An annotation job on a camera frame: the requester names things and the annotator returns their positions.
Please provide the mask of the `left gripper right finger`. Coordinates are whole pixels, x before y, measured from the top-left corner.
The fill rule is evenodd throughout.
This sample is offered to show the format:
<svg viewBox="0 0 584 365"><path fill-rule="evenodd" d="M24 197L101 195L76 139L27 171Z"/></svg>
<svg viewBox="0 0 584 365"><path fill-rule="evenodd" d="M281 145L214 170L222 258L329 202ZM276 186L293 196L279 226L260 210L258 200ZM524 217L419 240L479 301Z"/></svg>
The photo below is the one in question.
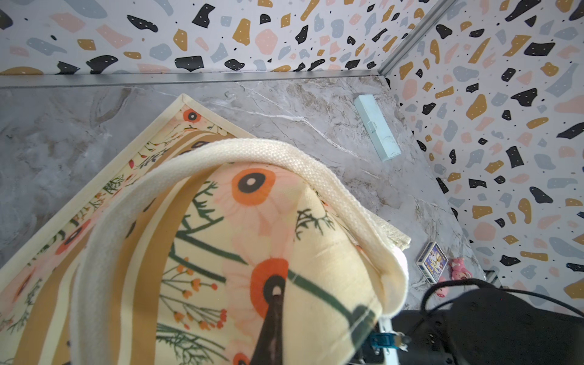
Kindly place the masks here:
<svg viewBox="0 0 584 365"><path fill-rule="evenodd" d="M349 330L354 349L358 350L376 325L374 311L365 305L358 305L349 320Z"/></svg>

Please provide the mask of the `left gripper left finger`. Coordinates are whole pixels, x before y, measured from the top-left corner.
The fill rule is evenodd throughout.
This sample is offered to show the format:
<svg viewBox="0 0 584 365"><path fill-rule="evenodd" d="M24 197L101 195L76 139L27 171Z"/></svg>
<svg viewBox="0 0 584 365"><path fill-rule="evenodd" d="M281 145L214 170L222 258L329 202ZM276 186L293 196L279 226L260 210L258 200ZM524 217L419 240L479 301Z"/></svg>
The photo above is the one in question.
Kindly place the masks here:
<svg viewBox="0 0 584 365"><path fill-rule="evenodd" d="M283 365L282 316L283 295L275 295L269 304L251 365Z"/></svg>

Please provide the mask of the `cream floral canvas bag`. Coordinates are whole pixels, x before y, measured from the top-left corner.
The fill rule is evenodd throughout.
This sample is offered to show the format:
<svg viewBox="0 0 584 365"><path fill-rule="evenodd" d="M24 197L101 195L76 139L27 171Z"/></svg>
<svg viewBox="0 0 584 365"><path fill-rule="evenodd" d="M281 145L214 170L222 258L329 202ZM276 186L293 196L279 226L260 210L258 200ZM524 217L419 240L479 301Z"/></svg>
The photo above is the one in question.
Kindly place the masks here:
<svg viewBox="0 0 584 365"><path fill-rule="evenodd" d="M395 316L409 237L324 164L179 96L1 270L3 364L345 364Z"/></svg>

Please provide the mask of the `light mint pencil case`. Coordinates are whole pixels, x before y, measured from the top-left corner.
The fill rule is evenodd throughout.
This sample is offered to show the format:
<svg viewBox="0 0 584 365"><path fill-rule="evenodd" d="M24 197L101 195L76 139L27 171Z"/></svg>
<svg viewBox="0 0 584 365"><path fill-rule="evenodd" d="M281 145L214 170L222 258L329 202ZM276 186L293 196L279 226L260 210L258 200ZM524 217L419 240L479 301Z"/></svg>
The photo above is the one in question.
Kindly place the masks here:
<svg viewBox="0 0 584 365"><path fill-rule="evenodd" d="M381 161L389 161L401 154L401 149L372 94L362 94L354 106Z"/></svg>

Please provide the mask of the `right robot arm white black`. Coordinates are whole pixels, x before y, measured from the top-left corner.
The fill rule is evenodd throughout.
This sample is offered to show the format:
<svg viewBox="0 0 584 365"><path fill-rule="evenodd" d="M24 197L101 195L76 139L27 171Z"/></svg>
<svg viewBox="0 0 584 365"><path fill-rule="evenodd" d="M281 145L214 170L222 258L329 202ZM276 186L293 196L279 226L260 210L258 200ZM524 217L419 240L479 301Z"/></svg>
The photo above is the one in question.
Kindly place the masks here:
<svg viewBox="0 0 584 365"><path fill-rule="evenodd" d="M540 310L527 291L478 279L444 281L403 310L392 328L410 342L400 364L581 364L583 312Z"/></svg>

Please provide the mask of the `playing card box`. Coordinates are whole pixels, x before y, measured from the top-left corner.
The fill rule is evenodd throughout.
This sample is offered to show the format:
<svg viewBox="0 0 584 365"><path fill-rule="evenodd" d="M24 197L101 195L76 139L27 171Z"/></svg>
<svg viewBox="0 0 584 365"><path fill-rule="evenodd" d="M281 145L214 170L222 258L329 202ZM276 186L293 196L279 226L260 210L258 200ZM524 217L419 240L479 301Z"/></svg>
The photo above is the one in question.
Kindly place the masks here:
<svg viewBox="0 0 584 365"><path fill-rule="evenodd" d="M436 284L448 263L449 260L438 243L429 242L418 256L416 266L431 284Z"/></svg>

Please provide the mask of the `small pink toy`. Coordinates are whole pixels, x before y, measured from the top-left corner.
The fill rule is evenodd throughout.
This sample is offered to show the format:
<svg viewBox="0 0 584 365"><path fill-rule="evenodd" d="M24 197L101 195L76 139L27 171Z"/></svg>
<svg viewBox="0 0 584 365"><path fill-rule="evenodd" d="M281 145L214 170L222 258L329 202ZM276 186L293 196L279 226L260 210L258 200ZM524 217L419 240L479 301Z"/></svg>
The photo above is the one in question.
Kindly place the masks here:
<svg viewBox="0 0 584 365"><path fill-rule="evenodd" d="M450 278L446 279L442 277L439 279L439 283L446 281L460 281L465 279L473 278L471 272L466 268L463 258L456 258L450 261ZM440 298L447 297L449 293L448 287L442 287L435 292L435 295Z"/></svg>

